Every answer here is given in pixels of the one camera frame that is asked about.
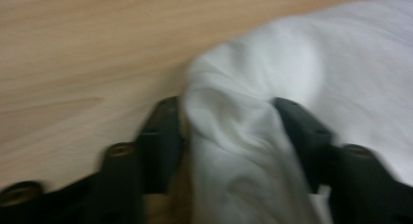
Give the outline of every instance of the wooden floor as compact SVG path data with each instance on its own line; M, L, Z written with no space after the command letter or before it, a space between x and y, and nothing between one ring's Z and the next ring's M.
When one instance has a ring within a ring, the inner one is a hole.
M55 189L129 141L155 102L180 94L205 50L271 19L349 0L0 0L0 188ZM150 223L188 223L183 167Z

